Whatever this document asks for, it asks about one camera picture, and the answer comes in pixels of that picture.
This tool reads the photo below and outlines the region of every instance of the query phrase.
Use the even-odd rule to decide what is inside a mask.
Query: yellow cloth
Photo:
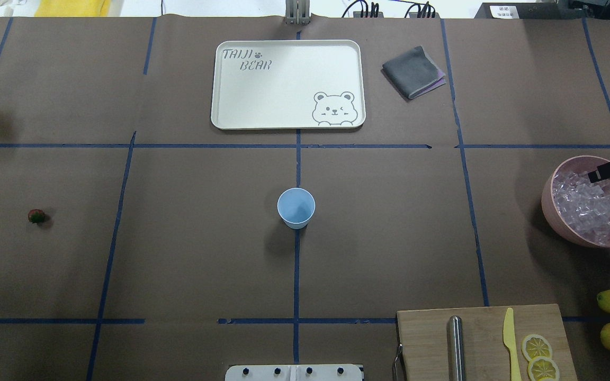
[[[34,17],[105,17],[110,0],[41,0]]]

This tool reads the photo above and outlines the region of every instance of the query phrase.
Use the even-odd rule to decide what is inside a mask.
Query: pink bowl
[[[557,205],[552,197],[552,183],[554,181],[554,176],[557,175],[557,172],[573,171],[579,174],[584,171],[594,171],[597,166],[600,166],[605,162],[609,162],[609,160],[596,156],[576,156],[562,162],[562,164],[560,164],[557,169],[552,172],[552,175],[548,179],[547,183],[545,183],[545,189],[543,189],[543,195],[541,198],[543,214],[545,215],[545,219],[547,219],[547,221],[550,223],[552,229],[554,229],[554,231],[556,231],[560,236],[566,238],[566,240],[580,244],[581,246],[586,246],[587,248],[610,248],[610,242],[608,244],[597,244],[596,242],[588,241],[587,239],[579,236],[574,229],[569,227],[557,210]]]

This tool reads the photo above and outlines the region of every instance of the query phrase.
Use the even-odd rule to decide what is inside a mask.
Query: red and green object
[[[46,213],[41,209],[32,209],[27,213],[27,219],[32,222],[32,224],[39,224],[46,220]]]

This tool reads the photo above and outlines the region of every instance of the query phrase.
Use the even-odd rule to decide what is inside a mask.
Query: wooden cutting board
[[[521,352],[526,335],[537,333],[552,346],[552,359],[559,367],[562,381],[578,381],[559,306],[536,304],[510,306],[515,310],[515,338],[519,369],[528,381],[527,366]],[[399,341],[408,381],[448,380],[448,319],[457,315],[463,323],[465,376],[467,380],[510,379],[510,355],[503,344],[503,320],[508,306],[467,309],[399,311]]]

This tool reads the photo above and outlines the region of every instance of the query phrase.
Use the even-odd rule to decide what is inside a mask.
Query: bear drawing
[[[327,96],[326,93],[315,94],[315,110],[312,118],[319,125],[353,125],[357,113],[352,105],[354,96],[350,92],[344,92],[339,96]]]

